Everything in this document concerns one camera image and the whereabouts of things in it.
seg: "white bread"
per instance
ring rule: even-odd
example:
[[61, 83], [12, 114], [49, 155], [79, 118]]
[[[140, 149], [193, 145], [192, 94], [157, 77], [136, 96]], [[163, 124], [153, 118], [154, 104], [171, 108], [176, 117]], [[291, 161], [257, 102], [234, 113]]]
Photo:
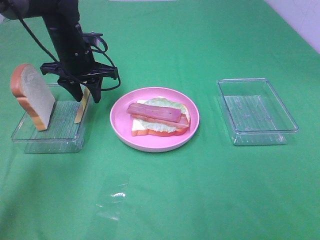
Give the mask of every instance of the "white bread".
[[13, 71], [10, 85], [36, 129], [46, 130], [56, 100], [42, 75], [31, 64], [21, 64]]
[[[138, 100], [137, 103], [144, 104], [146, 100]], [[185, 115], [190, 124], [190, 113], [187, 106], [183, 105], [185, 108]], [[143, 136], [143, 135], [155, 135], [159, 137], [170, 137], [170, 136], [178, 136], [184, 134], [189, 128], [180, 129], [177, 128], [174, 131], [157, 131], [151, 128], [145, 128], [138, 119], [133, 119], [132, 121], [132, 128], [131, 128], [131, 135], [132, 136]]]

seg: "clear plastic tray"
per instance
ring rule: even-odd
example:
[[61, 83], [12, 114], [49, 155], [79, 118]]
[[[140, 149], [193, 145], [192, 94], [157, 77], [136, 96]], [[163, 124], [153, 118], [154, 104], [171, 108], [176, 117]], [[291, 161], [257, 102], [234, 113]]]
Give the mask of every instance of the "clear plastic tray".
[[48, 84], [56, 102], [48, 129], [38, 131], [28, 113], [24, 113], [14, 130], [11, 140], [26, 154], [76, 153], [82, 149], [86, 131], [87, 111], [90, 98], [84, 109], [80, 123], [75, 118], [80, 102], [58, 84]]
[[217, 85], [234, 145], [283, 145], [298, 132], [297, 124], [267, 79], [223, 79]]

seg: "ham slice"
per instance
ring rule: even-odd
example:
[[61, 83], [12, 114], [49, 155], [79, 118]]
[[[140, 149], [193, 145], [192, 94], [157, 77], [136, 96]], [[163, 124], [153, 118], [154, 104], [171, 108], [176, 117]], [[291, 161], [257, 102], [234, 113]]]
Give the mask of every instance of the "ham slice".
[[179, 122], [174, 122], [174, 121], [167, 121], [167, 120], [161, 120], [157, 118], [152, 118], [152, 117], [147, 117], [147, 116], [142, 116], [138, 114], [131, 114], [132, 117], [136, 119], [141, 119], [150, 123], [159, 123], [159, 124], [165, 124], [171, 127], [175, 127], [178, 129], [186, 129], [189, 127], [189, 122], [185, 114], [180, 115], [180, 121]]
[[177, 108], [166, 106], [152, 106], [136, 102], [130, 104], [127, 109], [127, 113], [135, 116], [146, 117], [147, 119], [157, 119], [175, 123], [180, 122], [180, 118], [182, 115], [181, 110]]

